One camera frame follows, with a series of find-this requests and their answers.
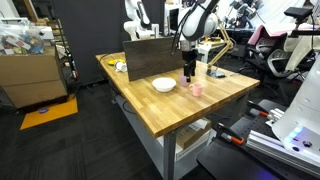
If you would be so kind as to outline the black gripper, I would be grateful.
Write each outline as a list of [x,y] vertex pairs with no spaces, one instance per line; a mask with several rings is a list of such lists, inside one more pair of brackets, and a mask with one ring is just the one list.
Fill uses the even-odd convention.
[[197,53],[195,50],[183,51],[182,57],[185,61],[183,66],[183,75],[186,77],[186,81],[189,83],[191,82],[191,76],[195,75]]

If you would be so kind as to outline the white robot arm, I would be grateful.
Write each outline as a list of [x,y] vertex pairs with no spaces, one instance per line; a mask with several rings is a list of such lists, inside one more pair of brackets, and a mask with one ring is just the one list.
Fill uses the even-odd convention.
[[183,9],[184,15],[178,19],[178,30],[174,34],[171,54],[178,49],[185,61],[183,74],[190,82],[195,75],[197,50],[192,44],[197,40],[211,35],[218,26],[218,18],[214,10],[219,0],[197,0],[191,7]]

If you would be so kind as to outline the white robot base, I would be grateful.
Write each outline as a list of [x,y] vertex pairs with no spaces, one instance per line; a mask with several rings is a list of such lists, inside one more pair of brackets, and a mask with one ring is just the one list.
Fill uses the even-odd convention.
[[320,57],[272,131],[296,157],[320,165]]

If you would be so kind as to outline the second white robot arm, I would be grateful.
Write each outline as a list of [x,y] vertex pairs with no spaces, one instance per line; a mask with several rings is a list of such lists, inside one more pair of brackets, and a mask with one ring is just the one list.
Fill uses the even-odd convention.
[[123,28],[132,41],[159,37],[159,25],[150,22],[141,0],[125,0],[125,9],[129,21],[123,24]]

